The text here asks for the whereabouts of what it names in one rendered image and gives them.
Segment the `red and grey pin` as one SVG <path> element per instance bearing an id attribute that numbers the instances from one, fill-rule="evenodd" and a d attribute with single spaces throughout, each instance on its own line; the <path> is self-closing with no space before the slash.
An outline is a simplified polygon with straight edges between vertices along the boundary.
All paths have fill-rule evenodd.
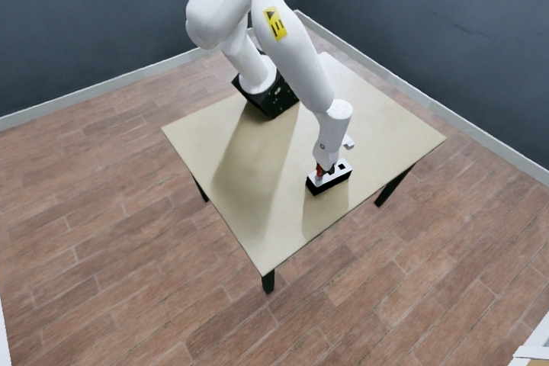
<path id="1" fill-rule="evenodd" d="M 324 175 L 320 175 L 321 169 L 322 169 L 322 167 L 321 167 L 320 165 L 318 165 L 318 169 L 317 169 L 316 177 L 315 177 L 315 179 L 316 179 L 317 181 L 320 181 L 320 180 L 323 179 L 323 176 L 324 176 Z"/>

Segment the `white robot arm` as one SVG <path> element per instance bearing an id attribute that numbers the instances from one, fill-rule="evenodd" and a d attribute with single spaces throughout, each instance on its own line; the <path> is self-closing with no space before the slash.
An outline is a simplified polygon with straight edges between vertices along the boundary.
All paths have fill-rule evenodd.
<path id="1" fill-rule="evenodd" d="M 260 56 L 246 36 L 250 10 L 256 40 L 267 56 Z M 303 106 L 317 112 L 313 114 L 319 122 L 319 147 L 330 152 L 341 146 L 348 151 L 354 148 L 346 134 L 353 108 L 347 101 L 334 100 L 331 82 L 308 33 L 283 0 L 190 0 L 186 18 L 188 36 L 198 47 L 212 50 L 220 44 L 223 55 L 239 72 L 243 90 L 249 94 L 266 91 L 278 69 Z"/>

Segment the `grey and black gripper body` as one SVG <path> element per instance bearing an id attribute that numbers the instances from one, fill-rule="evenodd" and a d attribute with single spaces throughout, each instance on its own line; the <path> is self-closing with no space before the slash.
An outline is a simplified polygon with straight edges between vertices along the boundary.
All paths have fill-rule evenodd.
<path id="1" fill-rule="evenodd" d="M 315 142 L 313 147 L 313 157 L 319 163 L 319 165 L 325 171 L 329 171 L 332 167 L 332 164 L 337 165 L 339 159 L 339 149 L 336 151 L 326 151 L 319 147 L 318 142 Z"/>

